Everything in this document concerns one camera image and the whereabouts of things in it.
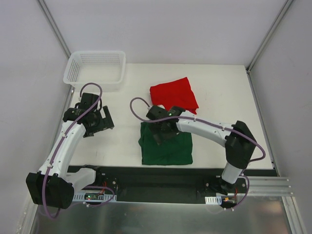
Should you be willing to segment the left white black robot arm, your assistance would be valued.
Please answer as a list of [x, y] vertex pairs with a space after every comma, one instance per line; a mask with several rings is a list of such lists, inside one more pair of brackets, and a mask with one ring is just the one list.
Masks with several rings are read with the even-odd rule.
[[67, 175], [78, 143], [114, 128], [108, 107], [102, 105], [98, 95], [83, 93], [80, 97], [80, 102], [64, 113], [61, 132], [45, 163], [26, 178], [31, 199], [37, 205], [67, 209], [76, 192], [87, 186], [97, 190], [103, 185], [98, 166], [85, 165]]

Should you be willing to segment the white plastic mesh basket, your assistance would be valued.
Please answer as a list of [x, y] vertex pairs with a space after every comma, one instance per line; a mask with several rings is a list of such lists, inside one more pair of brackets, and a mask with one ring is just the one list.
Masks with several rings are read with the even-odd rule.
[[123, 51], [75, 51], [67, 62], [63, 82], [76, 91], [93, 82], [103, 92], [117, 92], [124, 82], [125, 66]]

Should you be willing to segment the red t shirt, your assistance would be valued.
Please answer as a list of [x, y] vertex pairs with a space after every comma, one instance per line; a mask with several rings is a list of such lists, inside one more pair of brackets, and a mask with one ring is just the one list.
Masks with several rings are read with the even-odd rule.
[[166, 110], [181, 107], [196, 115], [199, 108], [187, 77], [150, 87], [153, 105], [162, 105]]

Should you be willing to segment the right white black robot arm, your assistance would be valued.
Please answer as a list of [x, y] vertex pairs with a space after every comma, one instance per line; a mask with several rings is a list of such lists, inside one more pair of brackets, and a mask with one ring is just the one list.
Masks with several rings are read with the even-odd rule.
[[257, 144], [244, 122], [213, 123], [200, 119], [192, 112], [177, 106], [167, 111], [153, 105], [149, 108], [146, 117], [151, 124], [150, 131], [158, 144], [180, 133], [190, 133], [224, 147], [226, 166], [220, 178], [209, 182], [209, 187], [214, 192], [223, 195], [227, 195], [236, 188], [237, 179], [247, 168]]

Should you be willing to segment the green t shirt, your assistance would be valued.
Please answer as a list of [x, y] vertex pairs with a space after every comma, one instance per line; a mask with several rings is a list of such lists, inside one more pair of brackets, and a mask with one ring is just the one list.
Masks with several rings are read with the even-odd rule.
[[149, 129], [150, 124], [140, 125], [141, 163], [143, 165], [190, 165], [193, 163], [193, 140], [190, 133], [180, 133], [172, 139], [157, 144]]

